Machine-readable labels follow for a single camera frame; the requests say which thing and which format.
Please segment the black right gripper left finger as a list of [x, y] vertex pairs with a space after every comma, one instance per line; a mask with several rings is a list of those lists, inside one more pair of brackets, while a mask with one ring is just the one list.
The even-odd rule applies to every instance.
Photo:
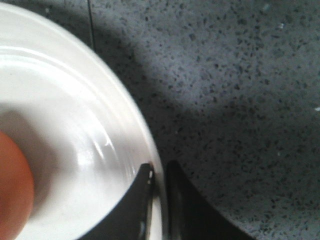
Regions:
[[82, 240], [147, 240], [150, 237], [154, 190], [154, 169], [140, 165], [128, 191]]

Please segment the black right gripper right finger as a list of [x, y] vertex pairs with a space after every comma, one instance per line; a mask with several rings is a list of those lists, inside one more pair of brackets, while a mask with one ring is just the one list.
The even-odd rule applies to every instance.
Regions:
[[172, 240], [251, 240], [201, 196], [177, 161], [166, 167], [169, 236]]

